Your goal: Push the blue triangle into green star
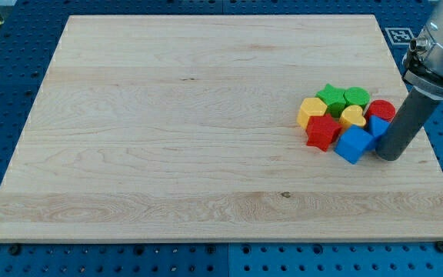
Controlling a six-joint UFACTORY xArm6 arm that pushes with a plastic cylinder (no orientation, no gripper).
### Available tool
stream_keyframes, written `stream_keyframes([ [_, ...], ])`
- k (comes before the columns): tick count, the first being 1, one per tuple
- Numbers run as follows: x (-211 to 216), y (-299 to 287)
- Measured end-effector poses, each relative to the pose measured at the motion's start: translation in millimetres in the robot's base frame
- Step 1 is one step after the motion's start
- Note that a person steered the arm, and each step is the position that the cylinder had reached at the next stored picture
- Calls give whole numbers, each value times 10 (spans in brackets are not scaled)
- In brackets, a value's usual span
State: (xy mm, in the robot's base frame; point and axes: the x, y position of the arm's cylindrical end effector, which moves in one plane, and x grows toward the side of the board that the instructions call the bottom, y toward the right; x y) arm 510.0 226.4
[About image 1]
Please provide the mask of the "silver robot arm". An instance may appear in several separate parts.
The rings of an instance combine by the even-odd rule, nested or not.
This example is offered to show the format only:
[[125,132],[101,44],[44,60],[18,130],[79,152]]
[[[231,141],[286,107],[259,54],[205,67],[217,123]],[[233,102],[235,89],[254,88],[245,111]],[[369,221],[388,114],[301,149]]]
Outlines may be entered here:
[[403,65],[407,83],[443,98],[443,0],[437,2],[418,36],[410,41]]

